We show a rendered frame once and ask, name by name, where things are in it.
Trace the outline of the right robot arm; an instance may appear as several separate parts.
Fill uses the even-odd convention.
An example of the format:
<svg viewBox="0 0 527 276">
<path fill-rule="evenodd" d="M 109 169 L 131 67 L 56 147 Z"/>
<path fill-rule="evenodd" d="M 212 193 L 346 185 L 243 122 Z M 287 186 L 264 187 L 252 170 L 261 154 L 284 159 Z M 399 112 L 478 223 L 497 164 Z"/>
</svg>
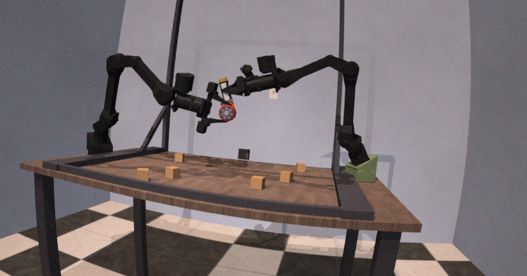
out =
<svg viewBox="0 0 527 276">
<path fill-rule="evenodd" d="M 158 104 L 161 106 L 167 106 L 174 100 L 174 103 L 171 106 L 173 112 L 176 112 L 178 108 L 187 110 L 187 102 L 191 95 L 185 93 L 189 93 L 187 91 L 192 91 L 194 81 L 193 74 L 177 73 L 175 86 L 171 88 L 167 84 L 161 82 L 153 74 L 153 72 L 142 61 L 141 57 L 124 55 L 122 53 L 111 55 L 106 61 L 108 83 L 104 109 L 100 114 L 99 120 L 93 124 L 93 129 L 95 131 L 94 134 L 91 135 L 91 138 L 97 144 L 109 142 L 108 129 L 118 121 L 119 112 L 116 112 L 115 110 L 116 96 L 119 79 L 125 67 L 132 67 L 135 70 L 140 78 L 150 87 Z"/>
</svg>

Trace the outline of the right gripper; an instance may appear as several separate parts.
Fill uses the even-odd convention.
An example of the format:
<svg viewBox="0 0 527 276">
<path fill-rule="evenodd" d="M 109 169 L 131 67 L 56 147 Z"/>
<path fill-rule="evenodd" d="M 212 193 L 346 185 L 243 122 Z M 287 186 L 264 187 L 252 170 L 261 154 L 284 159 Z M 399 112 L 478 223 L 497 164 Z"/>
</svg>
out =
<svg viewBox="0 0 527 276">
<path fill-rule="evenodd" d="M 227 121 L 223 121 L 220 119 L 212 119 L 212 118 L 208 119 L 207 118 L 212 99 L 215 99 L 216 101 L 232 106 L 229 102 L 226 102 L 224 99 L 222 99 L 218 95 L 219 93 L 217 92 L 218 85 L 219 84 L 215 82 L 208 83 L 208 86 L 206 89 L 206 92 L 208 92 L 207 99 L 196 97 L 193 95 L 189 97 L 189 100 L 187 102 L 187 110 L 202 114 L 202 120 L 198 121 L 198 124 L 197 124 L 196 131 L 198 133 L 201 133 L 201 134 L 206 133 L 207 127 L 210 126 L 209 123 L 227 123 Z M 203 112 L 202 112 L 202 108 L 205 108 L 203 109 Z"/>
</svg>

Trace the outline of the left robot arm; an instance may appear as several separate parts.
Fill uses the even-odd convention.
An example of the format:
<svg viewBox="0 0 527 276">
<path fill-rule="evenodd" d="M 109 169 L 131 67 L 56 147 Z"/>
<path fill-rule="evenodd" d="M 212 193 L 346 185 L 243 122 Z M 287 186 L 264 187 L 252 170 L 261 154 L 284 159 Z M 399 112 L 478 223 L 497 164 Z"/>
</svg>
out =
<svg viewBox="0 0 527 276">
<path fill-rule="evenodd" d="M 333 55 L 328 55 L 318 61 L 305 65 L 304 67 L 288 70 L 288 72 L 285 73 L 281 68 L 276 68 L 274 55 L 267 55 L 261 58 L 257 57 L 257 62 L 259 71 L 261 73 L 267 74 L 272 72 L 271 74 L 261 76 L 263 90 L 275 89 L 276 93 L 278 93 L 281 87 L 286 88 L 302 77 L 322 70 L 326 67 L 332 67 L 335 70 L 343 73 L 345 82 L 345 108 L 343 125 L 340 125 L 338 128 L 337 140 L 339 140 L 339 145 L 349 152 L 349 158 L 354 166 L 358 166 L 370 160 L 363 143 L 360 142 L 360 139 L 362 141 L 362 137 L 355 134 L 354 126 L 352 124 L 355 103 L 355 86 L 357 81 L 356 78 L 358 77 L 359 71 L 357 68 L 359 65 L 356 62 L 350 61 L 347 63 L 348 61 L 339 59 Z M 257 76 L 253 75 L 252 69 L 253 68 L 251 65 L 247 64 L 240 68 L 242 73 L 246 76 L 246 81 L 251 80 Z M 278 74 L 277 72 L 280 72 L 281 74 Z"/>
</svg>

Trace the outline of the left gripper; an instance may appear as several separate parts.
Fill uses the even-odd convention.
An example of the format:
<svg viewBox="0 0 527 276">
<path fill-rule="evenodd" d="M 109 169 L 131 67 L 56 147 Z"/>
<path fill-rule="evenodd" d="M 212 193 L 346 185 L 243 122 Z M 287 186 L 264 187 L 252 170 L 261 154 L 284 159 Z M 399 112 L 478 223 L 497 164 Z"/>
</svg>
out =
<svg viewBox="0 0 527 276">
<path fill-rule="evenodd" d="M 222 92 L 231 93 L 231 94 L 233 93 L 233 95 L 241 95 L 241 96 L 243 96 L 243 93 L 244 93 L 244 94 L 247 94 L 247 95 L 244 95 L 246 97 L 246 96 L 249 96 L 253 92 L 263 91 L 263 87 L 261 83 L 261 76 L 256 76 L 255 78 L 248 80 L 248 81 L 246 81 L 246 79 L 243 76 L 237 76 L 236 78 L 237 79 L 235 83 L 222 89 Z"/>
</svg>

